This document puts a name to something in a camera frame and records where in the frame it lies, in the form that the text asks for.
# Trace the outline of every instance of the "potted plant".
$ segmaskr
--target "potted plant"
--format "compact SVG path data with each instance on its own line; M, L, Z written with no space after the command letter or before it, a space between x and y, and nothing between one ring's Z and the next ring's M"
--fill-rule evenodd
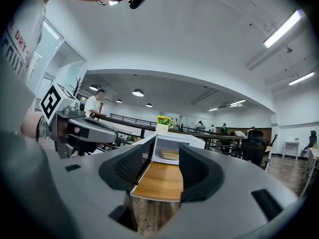
M173 125L170 123L172 121L171 118L166 116L157 116L158 119L155 132L164 133L168 132L169 128L172 128Z

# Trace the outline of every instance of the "round pendant light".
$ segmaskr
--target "round pendant light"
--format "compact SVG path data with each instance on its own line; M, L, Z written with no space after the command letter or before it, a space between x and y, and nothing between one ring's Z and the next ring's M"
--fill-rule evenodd
M135 89L133 92L132 92L133 95L137 96L137 97L143 97L144 96L144 93L142 90L140 89Z
M98 91L98 86L96 84L92 84L90 87L89 87L91 90L94 90L94 91Z

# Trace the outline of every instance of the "black fisheye border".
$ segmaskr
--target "black fisheye border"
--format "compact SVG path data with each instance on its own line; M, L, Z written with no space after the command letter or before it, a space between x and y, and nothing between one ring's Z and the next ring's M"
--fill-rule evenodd
M1 23L0 23L0 31L3 33L3 30L5 29L7 23L12 18L13 13L19 6L19 4L23 0L0 0L1 5ZM319 25L318 25L318 18L319 18L319 11L318 11L318 0L294 0L300 8L303 9L305 14L307 15L311 25L314 29L314 34L317 37L319 37ZM0 178L0 189L1 192L6 191L6 188L4 188L4 183L2 178ZM290 222L286 224L285 226L281 227L280 232L275 236L276 238L283 238L287 237L289 235L302 235L303 237L310 237L313 233L317 232L317 223L318 219L311 218L316 217L318 213L318 199L319 199L319 176L317 176L316 181L314 182L314 185L309 190L308 197L305 199L304 204L301 206L298 213L291 218ZM11 216L16 217L16 223L14 225L16 226L15 229L10 229L4 225L4 230L2 231L2 234L6 234L6 230L8 237L13 237L12 235L15 233L18 233L19 226L23 225L23 234L27 235L28 233L33 235L45 235L47 238L51 237L52 235L43 234L43 229L38 227L37 224L32 223L32 221L27 217L23 210L19 209L17 206L14 206L14 208L9 209L10 203L14 203L13 199L7 199L2 198L2 205L5 206L5 211L3 212L3 219L6 220L7 214L10 212Z

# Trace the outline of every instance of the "hand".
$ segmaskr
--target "hand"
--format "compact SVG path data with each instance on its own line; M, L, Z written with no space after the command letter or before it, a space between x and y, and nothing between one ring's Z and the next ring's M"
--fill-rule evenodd
M74 132L68 132L68 122L65 120L59 120L58 121L58 136L59 137L65 137L68 135L68 133L79 133L80 132L80 128L78 126L76 126L74 128Z

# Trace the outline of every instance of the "black rectangular slot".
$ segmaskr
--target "black rectangular slot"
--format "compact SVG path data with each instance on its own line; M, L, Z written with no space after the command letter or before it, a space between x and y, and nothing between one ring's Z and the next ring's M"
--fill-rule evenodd
M71 172L75 169L81 168L81 166L79 166L78 164L74 164L74 165L68 165L65 167L67 172Z
M271 221L283 208L277 203L277 201L270 195L266 189L256 190L251 193L259 205L260 209L265 214L268 221Z

